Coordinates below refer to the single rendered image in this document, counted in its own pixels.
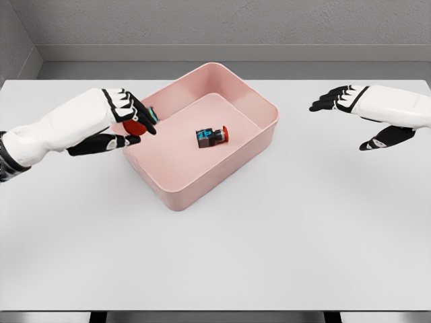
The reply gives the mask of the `red button industrial switch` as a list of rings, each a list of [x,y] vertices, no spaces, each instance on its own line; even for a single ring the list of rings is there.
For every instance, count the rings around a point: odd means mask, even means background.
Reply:
[[[150,106],[149,108],[147,108],[147,111],[155,120],[155,122],[158,123],[158,117],[154,111],[154,108]],[[147,129],[143,124],[134,120],[126,120],[125,122],[123,122],[123,127],[127,133],[134,136],[141,136],[147,132]]]
[[[228,142],[229,140],[228,129],[226,126],[217,130],[213,130],[212,128],[201,129],[195,131],[195,134],[199,148],[213,147],[220,143]]]

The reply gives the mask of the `pink rectangular plastic basket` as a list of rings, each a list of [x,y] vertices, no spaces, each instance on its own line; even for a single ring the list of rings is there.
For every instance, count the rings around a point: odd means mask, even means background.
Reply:
[[[279,109],[219,63],[206,63],[142,100],[159,121],[155,136],[123,154],[173,211],[182,211],[271,142]],[[199,148],[195,131],[226,126],[229,140]]]

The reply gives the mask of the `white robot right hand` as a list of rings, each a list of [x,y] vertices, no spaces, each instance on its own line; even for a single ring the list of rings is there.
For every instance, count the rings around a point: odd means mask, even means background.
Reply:
[[[338,110],[364,120],[385,122],[388,127],[360,146],[371,151],[398,145],[413,138],[424,127],[418,101],[422,94],[382,85],[343,85],[313,102],[309,110]]]

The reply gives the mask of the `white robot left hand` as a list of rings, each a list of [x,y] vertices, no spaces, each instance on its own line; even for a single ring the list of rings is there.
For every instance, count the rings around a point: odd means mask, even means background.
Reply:
[[[156,134],[158,119],[131,92],[124,88],[92,88],[54,109],[49,116],[47,145],[69,155],[102,153],[141,142],[139,135],[105,133],[114,124],[134,121]]]

